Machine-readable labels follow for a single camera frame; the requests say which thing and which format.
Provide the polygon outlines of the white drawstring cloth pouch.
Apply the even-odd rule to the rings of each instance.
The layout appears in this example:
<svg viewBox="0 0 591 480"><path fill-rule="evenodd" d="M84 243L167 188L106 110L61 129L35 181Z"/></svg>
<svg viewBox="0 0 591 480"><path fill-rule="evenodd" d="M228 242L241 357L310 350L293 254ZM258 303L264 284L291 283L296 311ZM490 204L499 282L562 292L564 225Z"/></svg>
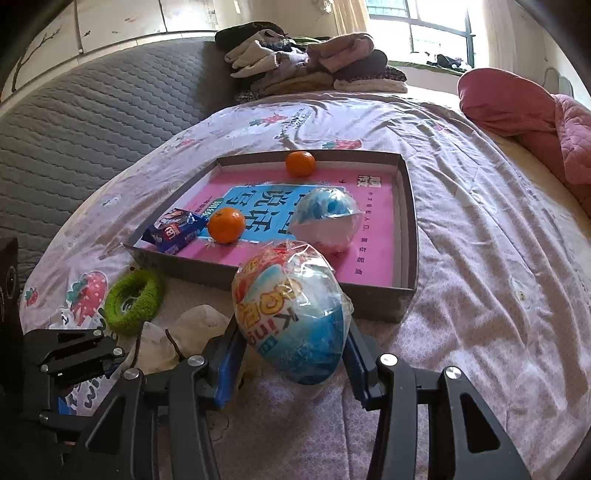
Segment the white drawstring cloth pouch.
<svg viewBox="0 0 591 480"><path fill-rule="evenodd" d="M222 335L229 319L209 305L182 313L167 328L146 322L122 364L144 374L173 369L191 355L204 353L211 338Z"/></svg>

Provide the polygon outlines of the green fuzzy hair scrunchie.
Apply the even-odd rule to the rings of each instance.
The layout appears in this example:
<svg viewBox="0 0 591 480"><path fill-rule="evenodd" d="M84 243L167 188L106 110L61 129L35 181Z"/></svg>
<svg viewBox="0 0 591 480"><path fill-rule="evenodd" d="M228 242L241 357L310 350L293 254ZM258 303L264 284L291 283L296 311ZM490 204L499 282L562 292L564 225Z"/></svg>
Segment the green fuzzy hair scrunchie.
<svg viewBox="0 0 591 480"><path fill-rule="evenodd" d="M158 313L165 286L155 270L134 270L122 277L109 290L103 306L103 318L118 336L134 337L143 324Z"/></svg>

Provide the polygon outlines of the blue Oreo cookie packet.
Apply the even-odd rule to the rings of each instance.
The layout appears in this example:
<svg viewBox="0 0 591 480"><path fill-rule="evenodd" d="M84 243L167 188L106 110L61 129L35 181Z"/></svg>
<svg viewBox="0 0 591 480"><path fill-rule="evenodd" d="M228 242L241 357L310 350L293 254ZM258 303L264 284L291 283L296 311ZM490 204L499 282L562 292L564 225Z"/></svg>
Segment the blue Oreo cookie packet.
<svg viewBox="0 0 591 480"><path fill-rule="evenodd" d="M144 230L141 239L153 245L159 253L175 255L197 239L207 223L207 217L173 208L150 224Z"/></svg>

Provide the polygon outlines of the orange tangerine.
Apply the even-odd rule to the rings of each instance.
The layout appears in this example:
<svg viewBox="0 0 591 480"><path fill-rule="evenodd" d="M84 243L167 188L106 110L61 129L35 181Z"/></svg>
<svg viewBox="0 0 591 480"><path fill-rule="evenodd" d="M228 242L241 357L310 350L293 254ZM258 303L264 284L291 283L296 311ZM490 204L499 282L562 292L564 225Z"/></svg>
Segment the orange tangerine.
<svg viewBox="0 0 591 480"><path fill-rule="evenodd" d="M308 178L315 173L314 155L307 151L293 151L284 160L288 175L293 178Z"/></svg>
<svg viewBox="0 0 591 480"><path fill-rule="evenodd" d="M238 209L224 207L211 215L207 223L207 232L219 244L225 245L238 241L245 231L245 216Z"/></svg>

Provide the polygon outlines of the blue white toy egg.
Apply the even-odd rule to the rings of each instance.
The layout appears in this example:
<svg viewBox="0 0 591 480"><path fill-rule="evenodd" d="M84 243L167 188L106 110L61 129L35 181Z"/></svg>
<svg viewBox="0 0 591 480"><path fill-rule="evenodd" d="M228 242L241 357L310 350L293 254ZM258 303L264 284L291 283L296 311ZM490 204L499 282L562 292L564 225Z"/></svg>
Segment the blue white toy egg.
<svg viewBox="0 0 591 480"><path fill-rule="evenodd" d="M294 238L325 253L346 251L363 223L363 211L346 189L318 187L305 194L290 217Z"/></svg>

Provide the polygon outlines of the pink strawberry print bedsheet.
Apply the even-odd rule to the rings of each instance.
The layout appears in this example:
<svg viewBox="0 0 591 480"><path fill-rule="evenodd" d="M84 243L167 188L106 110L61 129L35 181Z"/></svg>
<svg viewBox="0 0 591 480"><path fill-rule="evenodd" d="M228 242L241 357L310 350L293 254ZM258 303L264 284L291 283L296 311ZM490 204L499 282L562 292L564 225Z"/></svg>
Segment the pink strawberry print bedsheet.
<svg viewBox="0 0 591 480"><path fill-rule="evenodd" d="M459 110L386 94L286 95L229 107L158 147L93 194L23 289L25 330L91 323L82 280L113 284L123 243L207 163L277 150L377 150L407 162L420 274L401 324L360 321L388 351L460 367L536 479L559 476L590 426L590 222L518 145Z"/></svg>

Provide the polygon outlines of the shallow grey cardboard box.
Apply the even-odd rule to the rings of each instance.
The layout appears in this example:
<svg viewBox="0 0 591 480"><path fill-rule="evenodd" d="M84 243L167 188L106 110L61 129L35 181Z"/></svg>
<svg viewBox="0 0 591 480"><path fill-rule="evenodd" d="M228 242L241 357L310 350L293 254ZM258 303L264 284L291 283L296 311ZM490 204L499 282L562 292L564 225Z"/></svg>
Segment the shallow grey cardboard box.
<svg viewBox="0 0 591 480"><path fill-rule="evenodd" d="M356 316L399 323L418 284L415 202L397 153L315 150L305 178L287 171L287 153L219 157L163 201L125 241L135 261L163 274L228 290L238 266L273 241L301 240L321 251ZM229 207L245 218L235 243L206 230L178 237L173 221L211 218Z"/></svg>

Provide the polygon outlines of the grey quilted headboard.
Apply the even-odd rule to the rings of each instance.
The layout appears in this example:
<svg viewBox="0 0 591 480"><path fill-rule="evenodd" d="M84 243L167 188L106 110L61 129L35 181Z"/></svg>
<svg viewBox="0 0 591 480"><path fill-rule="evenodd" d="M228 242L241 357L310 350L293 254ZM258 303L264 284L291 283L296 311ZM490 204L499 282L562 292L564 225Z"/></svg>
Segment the grey quilted headboard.
<svg viewBox="0 0 591 480"><path fill-rule="evenodd" d="M92 60L1 118L1 235L26 281L50 241L99 187L235 99L209 38L140 45Z"/></svg>

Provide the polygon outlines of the pink quilted blanket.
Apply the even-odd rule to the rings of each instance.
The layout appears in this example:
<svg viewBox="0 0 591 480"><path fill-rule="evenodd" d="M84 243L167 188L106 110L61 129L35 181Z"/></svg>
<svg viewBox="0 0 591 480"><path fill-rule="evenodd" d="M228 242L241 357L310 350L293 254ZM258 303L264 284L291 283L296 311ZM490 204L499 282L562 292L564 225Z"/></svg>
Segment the pink quilted blanket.
<svg viewBox="0 0 591 480"><path fill-rule="evenodd" d="M520 143L590 212L590 110L514 73L480 68L458 82L460 109L479 127Z"/></svg>

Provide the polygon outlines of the pile of folded clothes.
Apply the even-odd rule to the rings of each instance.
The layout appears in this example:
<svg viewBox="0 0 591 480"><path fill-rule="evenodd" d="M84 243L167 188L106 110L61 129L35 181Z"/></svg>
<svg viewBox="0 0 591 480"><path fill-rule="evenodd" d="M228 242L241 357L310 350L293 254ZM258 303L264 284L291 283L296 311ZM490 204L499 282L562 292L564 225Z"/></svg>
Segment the pile of folded clothes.
<svg viewBox="0 0 591 480"><path fill-rule="evenodd" d="M406 74L366 32L297 40L276 24L250 22L218 31L214 42L235 79L238 103L325 90L408 91Z"/></svg>

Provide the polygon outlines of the beige curtain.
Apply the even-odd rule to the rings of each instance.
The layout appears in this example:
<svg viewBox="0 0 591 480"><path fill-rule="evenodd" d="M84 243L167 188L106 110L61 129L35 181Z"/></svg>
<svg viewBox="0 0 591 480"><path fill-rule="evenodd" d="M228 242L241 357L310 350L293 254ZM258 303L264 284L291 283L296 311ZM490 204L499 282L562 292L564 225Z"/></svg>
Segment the beige curtain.
<svg viewBox="0 0 591 480"><path fill-rule="evenodd" d="M332 0L339 35L366 32L370 20L366 0Z"/></svg>

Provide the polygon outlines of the window with dark frame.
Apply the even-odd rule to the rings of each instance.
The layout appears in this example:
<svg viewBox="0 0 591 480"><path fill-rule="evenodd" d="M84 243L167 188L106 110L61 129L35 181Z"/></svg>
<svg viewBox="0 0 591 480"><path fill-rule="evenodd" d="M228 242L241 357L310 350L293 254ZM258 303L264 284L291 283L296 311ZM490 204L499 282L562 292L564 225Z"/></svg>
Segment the window with dark frame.
<svg viewBox="0 0 591 480"><path fill-rule="evenodd" d="M474 33L466 1L367 1L368 31L395 61L433 64L440 55L454 68L475 65Z"/></svg>

